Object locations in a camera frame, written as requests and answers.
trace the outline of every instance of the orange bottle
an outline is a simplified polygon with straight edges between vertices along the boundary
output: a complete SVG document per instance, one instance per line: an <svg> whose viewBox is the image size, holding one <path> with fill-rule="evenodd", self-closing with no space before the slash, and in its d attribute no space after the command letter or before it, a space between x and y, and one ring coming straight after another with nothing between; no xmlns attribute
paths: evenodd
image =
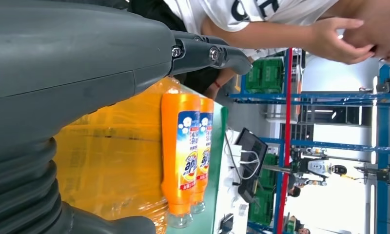
<svg viewBox="0 0 390 234"><path fill-rule="evenodd" d="M192 197L191 211L199 214L205 210L204 193L208 184L208 169L211 155L212 119L214 115L214 101L209 98L201 98L199 113L198 135L198 169L196 185Z"/></svg>
<svg viewBox="0 0 390 234"><path fill-rule="evenodd" d="M168 226L187 227L192 222L191 196L197 170L199 96L164 94L161 101L163 182L168 200Z"/></svg>

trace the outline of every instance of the white t-shirt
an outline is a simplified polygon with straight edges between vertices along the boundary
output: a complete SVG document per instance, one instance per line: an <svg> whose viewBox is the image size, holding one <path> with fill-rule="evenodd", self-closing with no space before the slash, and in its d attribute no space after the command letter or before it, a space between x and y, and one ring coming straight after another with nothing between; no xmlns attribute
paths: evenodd
<svg viewBox="0 0 390 234"><path fill-rule="evenodd" d="M236 32L250 22L310 25L338 0L164 0L189 33L200 34L208 16L225 31ZM254 60L286 48L243 49Z"/></svg>

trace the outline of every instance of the red pole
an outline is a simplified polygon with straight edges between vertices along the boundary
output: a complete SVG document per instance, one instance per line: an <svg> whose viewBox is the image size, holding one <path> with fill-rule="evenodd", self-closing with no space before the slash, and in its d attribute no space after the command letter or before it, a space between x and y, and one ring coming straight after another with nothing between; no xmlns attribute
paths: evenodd
<svg viewBox="0 0 390 234"><path fill-rule="evenodd" d="M287 67L287 83L284 84L287 86L287 93L286 93L286 126L285 126L285 156L284 156L284 166L290 165L290 136L291 136L291 123L290 123L290 117L291 117L291 70L293 65L293 49L288 49L288 63L286 64ZM284 206L285 206L285 199L287 194L287 184L288 184L288 174L283 175L283 181L281 186L281 199L279 204L280 209L278 212L278 224L277 224L277 234L282 234L283 230L283 219L284 219Z"/></svg>

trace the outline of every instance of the yellow plastic wrap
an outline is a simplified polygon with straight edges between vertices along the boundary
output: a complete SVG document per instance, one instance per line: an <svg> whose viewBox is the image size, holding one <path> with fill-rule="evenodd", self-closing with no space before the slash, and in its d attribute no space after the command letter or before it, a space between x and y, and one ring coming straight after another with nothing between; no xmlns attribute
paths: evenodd
<svg viewBox="0 0 390 234"><path fill-rule="evenodd" d="M160 102L180 92L176 80L164 78L63 128L54 158L62 199L108 220L143 215L165 233Z"/></svg>

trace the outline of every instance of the red bracelet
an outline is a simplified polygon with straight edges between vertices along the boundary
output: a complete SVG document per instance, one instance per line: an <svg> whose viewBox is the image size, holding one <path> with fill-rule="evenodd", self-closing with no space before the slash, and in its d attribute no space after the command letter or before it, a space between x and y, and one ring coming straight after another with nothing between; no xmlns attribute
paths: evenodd
<svg viewBox="0 0 390 234"><path fill-rule="evenodd" d="M217 81L214 81L214 84L218 87L218 89L221 88L221 85L219 85Z"/></svg>

